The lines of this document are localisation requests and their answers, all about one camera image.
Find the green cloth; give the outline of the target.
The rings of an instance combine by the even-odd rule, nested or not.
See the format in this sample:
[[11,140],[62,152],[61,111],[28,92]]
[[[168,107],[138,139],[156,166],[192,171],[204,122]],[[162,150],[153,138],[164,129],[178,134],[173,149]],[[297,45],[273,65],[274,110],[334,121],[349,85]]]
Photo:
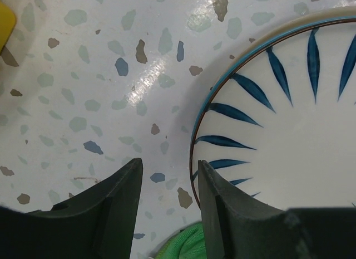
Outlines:
[[154,258],[207,259],[202,223],[189,225],[172,236]]

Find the beige plate underneath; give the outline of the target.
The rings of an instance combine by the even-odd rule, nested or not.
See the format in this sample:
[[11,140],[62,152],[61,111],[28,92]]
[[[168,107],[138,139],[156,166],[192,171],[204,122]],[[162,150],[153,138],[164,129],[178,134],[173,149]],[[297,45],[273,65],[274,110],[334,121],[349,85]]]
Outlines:
[[210,91],[218,91],[228,77],[238,70],[240,66],[259,54],[259,52],[263,51],[265,48],[274,45],[285,38],[289,38],[313,28],[350,22],[355,22],[355,6],[324,9],[296,19],[285,21],[277,26],[272,26],[267,31],[263,31],[261,37],[257,38],[249,47],[241,50],[228,69],[216,80],[216,83]]

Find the yellow plastic bin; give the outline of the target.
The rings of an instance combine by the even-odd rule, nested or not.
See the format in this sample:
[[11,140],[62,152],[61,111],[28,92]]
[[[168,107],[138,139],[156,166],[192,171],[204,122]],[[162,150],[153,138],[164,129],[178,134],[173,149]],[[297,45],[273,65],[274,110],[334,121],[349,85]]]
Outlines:
[[0,50],[6,45],[15,25],[15,13],[3,2],[0,2]]

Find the blue striped white plate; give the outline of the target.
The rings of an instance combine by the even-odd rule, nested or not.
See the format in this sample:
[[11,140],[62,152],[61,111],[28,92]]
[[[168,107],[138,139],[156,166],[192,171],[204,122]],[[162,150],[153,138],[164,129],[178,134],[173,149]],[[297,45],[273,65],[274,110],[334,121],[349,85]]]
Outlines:
[[279,209],[355,206],[355,18],[295,25],[231,67],[197,117],[197,163]]

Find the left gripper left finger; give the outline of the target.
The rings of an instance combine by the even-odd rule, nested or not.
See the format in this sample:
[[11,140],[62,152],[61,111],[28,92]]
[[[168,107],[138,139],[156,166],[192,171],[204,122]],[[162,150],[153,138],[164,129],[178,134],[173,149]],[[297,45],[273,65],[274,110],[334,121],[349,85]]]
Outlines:
[[1,208],[1,258],[129,258],[142,186],[134,158],[50,211]]

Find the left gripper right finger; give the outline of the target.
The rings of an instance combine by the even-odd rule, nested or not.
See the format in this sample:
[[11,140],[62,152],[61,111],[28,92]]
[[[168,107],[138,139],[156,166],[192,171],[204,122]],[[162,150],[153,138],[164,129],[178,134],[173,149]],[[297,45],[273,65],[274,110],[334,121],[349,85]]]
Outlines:
[[354,207],[282,211],[198,169],[207,258],[355,258]]

